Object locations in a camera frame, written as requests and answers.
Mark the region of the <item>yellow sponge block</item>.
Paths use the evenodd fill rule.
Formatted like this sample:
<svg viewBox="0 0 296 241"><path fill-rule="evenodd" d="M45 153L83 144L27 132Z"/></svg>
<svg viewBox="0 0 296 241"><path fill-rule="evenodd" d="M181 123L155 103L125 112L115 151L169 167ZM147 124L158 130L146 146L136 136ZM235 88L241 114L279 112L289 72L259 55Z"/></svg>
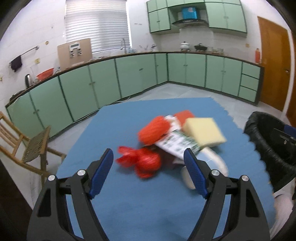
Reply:
<svg viewBox="0 0 296 241"><path fill-rule="evenodd" d="M211 148L227 142L213 118L188 118L182 128L201 148Z"/></svg>

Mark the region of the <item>white green snack packet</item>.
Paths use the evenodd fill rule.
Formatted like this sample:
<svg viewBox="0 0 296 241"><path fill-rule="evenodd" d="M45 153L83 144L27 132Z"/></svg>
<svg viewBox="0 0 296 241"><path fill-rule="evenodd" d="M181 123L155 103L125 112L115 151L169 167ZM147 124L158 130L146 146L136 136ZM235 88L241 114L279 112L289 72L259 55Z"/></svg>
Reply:
<svg viewBox="0 0 296 241"><path fill-rule="evenodd" d="M189 148L195 156L199 154L200 146L192 137L188 137L181 129L179 120L172 115L165 116L170 123L170 129L155 145L167 153L184 160L184 151Z"/></svg>

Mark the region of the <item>orange foam net roll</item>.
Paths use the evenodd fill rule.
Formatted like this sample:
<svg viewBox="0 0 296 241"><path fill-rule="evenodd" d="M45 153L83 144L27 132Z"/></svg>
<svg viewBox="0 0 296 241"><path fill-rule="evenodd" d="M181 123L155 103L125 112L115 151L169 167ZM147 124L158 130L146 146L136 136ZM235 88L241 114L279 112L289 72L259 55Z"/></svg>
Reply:
<svg viewBox="0 0 296 241"><path fill-rule="evenodd" d="M170 129L171 124L163 116L155 117L138 132L138 139L146 146L159 141Z"/></svg>

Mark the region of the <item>black-lined trash bin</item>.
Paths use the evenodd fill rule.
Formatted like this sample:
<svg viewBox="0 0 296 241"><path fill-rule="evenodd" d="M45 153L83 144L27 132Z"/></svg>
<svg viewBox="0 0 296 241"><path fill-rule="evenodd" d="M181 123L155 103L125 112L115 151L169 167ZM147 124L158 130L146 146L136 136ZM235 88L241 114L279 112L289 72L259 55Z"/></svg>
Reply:
<svg viewBox="0 0 296 241"><path fill-rule="evenodd" d="M273 128L284 132L285 123L269 113L253 112L245 124L244 133L255 144L255 149L264 161L269 173L273 191L277 192L295 178L295 157L283 158L269 145L269 135Z"/></svg>

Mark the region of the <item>green lower kitchen cabinets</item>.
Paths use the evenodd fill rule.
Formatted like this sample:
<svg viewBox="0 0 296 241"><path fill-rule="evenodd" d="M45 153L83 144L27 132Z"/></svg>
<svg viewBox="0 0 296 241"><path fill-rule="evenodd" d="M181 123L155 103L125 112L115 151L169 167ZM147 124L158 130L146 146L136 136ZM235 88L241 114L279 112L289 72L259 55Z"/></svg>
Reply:
<svg viewBox="0 0 296 241"><path fill-rule="evenodd" d="M264 68L213 54L158 52L109 57L57 73L7 105L12 123L28 137L50 136L106 105L166 82L217 92L256 105Z"/></svg>

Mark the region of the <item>wooden chair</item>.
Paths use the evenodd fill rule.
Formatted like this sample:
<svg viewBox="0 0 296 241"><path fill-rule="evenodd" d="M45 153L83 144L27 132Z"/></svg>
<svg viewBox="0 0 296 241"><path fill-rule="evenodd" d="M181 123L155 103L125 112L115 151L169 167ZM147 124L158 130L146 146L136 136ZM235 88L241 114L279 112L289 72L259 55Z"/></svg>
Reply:
<svg viewBox="0 0 296 241"><path fill-rule="evenodd" d="M4 113L1 113L1 139L8 147L1 146L1 152L15 164L40 175L41 184L50 176L47 170L47 154L59 156L63 161L66 154L48 146L51 126L46 127L33 138L22 133Z"/></svg>

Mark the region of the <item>brown wooden door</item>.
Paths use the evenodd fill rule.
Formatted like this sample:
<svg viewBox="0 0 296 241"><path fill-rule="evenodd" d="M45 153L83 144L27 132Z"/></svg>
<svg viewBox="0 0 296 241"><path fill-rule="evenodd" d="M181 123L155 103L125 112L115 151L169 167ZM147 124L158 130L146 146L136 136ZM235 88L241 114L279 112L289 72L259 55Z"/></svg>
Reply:
<svg viewBox="0 0 296 241"><path fill-rule="evenodd" d="M291 53L288 31L260 16L258 23L261 36L261 65L264 67L260 101L282 111L290 83Z"/></svg>

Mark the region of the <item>red thermos flask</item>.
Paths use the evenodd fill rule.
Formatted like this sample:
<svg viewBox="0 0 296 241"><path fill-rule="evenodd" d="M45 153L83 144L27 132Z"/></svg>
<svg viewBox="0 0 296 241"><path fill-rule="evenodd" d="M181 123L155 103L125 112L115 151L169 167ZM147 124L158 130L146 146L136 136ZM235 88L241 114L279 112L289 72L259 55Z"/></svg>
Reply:
<svg viewBox="0 0 296 241"><path fill-rule="evenodd" d="M255 63L259 64L260 63L260 49L256 48L255 50Z"/></svg>

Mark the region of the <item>white cooking pot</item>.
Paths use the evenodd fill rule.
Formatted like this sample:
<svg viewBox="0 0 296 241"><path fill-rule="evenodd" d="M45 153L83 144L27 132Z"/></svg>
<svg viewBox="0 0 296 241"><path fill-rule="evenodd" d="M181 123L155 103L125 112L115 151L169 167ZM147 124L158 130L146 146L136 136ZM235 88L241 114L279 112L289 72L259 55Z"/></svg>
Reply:
<svg viewBox="0 0 296 241"><path fill-rule="evenodd" d="M187 42L182 42L180 44L180 50L181 51L190 51L190 44Z"/></svg>

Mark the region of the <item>range hood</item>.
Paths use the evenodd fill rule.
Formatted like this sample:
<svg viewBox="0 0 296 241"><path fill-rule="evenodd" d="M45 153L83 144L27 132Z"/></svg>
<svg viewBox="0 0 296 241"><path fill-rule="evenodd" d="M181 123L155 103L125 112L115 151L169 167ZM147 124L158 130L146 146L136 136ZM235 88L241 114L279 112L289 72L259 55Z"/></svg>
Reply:
<svg viewBox="0 0 296 241"><path fill-rule="evenodd" d="M205 20L201 19L183 19L174 22L173 25L180 29L192 27L209 27L209 24Z"/></svg>

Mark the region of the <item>steel electric kettle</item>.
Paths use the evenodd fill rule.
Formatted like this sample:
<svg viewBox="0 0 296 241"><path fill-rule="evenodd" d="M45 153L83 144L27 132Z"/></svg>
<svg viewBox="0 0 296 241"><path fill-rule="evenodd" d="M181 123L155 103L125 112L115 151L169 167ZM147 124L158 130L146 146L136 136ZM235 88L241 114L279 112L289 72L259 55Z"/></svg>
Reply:
<svg viewBox="0 0 296 241"><path fill-rule="evenodd" d="M25 85L26 85L26 88L29 88L30 86L33 85L33 80L30 74L27 74L25 76Z"/></svg>

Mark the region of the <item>blue box above hood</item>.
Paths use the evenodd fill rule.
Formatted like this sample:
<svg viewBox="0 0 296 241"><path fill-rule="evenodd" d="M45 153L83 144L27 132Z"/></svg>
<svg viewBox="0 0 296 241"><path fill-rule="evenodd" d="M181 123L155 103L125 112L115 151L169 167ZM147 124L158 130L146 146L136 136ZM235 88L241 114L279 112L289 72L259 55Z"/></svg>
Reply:
<svg viewBox="0 0 296 241"><path fill-rule="evenodd" d="M182 8L182 17L184 20L198 19L198 13L194 6Z"/></svg>

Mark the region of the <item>brown cardboard board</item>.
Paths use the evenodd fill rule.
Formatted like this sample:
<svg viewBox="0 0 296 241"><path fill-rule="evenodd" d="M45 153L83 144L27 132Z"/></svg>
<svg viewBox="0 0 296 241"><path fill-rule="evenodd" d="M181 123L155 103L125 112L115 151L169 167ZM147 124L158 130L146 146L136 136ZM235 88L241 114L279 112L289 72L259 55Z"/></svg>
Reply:
<svg viewBox="0 0 296 241"><path fill-rule="evenodd" d="M90 38L59 45L57 52L61 71L86 63L93 58Z"/></svg>

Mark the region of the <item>green upper wall cabinets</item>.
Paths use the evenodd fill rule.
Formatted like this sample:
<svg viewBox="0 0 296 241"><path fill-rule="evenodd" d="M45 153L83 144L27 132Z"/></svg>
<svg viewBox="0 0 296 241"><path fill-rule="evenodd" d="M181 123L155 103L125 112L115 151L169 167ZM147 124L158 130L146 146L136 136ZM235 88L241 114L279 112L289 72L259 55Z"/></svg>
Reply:
<svg viewBox="0 0 296 241"><path fill-rule="evenodd" d="M147 1L149 31L152 34L178 33L174 22L183 20L182 8L194 6L198 19L210 29L247 35L241 1Z"/></svg>

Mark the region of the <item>dark towel on rail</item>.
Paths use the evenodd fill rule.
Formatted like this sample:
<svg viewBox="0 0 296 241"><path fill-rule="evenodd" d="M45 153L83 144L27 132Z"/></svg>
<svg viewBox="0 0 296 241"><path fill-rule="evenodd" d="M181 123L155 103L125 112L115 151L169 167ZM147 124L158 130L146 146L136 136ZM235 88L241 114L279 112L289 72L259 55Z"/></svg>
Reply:
<svg viewBox="0 0 296 241"><path fill-rule="evenodd" d="M19 55L10 62L11 69L17 72L22 67L22 56Z"/></svg>

